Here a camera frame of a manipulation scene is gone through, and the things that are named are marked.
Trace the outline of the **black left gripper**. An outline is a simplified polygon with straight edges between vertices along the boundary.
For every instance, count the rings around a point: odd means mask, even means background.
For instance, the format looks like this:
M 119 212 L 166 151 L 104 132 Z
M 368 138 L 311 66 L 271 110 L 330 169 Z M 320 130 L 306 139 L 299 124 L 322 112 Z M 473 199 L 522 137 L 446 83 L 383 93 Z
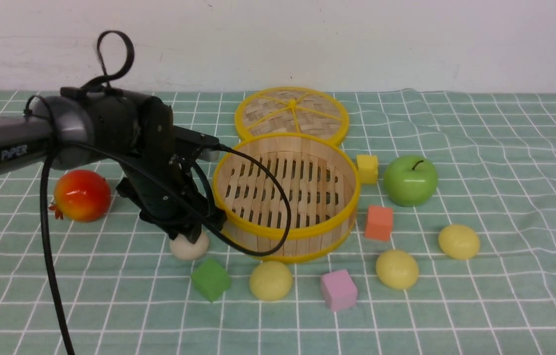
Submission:
M 151 97 L 140 105 L 141 135 L 136 150 L 122 165 L 125 177 L 117 186 L 120 196 L 140 209 L 140 219 L 156 225 L 168 236 L 184 236 L 196 244 L 203 230 L 196 211 L 217 231 L 226 222 L 224 211 L 213 198 L 207 176 L 197 160 L 174 153 L 173 112 L 160 99 Z

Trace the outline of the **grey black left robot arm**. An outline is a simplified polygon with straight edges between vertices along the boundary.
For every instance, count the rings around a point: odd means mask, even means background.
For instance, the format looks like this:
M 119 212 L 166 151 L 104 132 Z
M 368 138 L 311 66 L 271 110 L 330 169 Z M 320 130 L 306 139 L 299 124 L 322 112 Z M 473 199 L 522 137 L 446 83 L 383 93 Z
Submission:
M 0 175 L 43 162 L 66 171 L 115 160 L 118 194 L 170 239 L 194 243 L 202 229 L 221 232 L 219 209 L 196 160 L 215 161 L 219 140 L 173 123 L 170 106 L 138 92 L 40 97 L 19 117 L 0 117 Z

